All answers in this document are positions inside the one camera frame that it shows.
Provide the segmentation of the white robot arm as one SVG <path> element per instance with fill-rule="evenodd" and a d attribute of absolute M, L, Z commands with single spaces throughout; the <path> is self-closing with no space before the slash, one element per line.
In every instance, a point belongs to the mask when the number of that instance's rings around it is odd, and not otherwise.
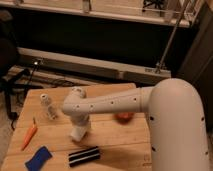
<path fill-rule="evenodd" d="M 62 111 L 74 123 L 71 136 L 81 140 L 91 114 L 145 113 L 150 130 L 152 171 L 210 171 L 205 114 L 197 90 L 169 78 L 153 87 L 87 98 L 74 87 Z"/>

